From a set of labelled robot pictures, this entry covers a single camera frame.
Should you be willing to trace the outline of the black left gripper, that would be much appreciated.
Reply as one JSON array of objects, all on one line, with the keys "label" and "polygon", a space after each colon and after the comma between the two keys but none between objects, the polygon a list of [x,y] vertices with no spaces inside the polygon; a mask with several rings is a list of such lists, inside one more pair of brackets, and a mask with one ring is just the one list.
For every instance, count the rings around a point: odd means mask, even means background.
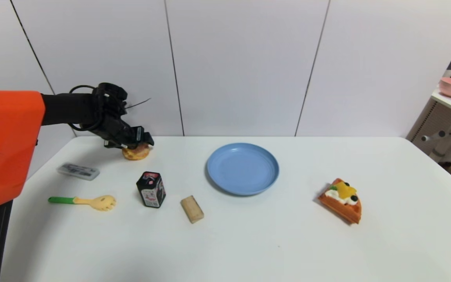
[{"label": "black left gripper", "polygon": [[154,140],[149,132],[144,132],[143,127],[132,127],[123,120],[122,115],[113,119],[111,122],[112,140],[118,148],[135,149],[146,143],[154,146]]}]

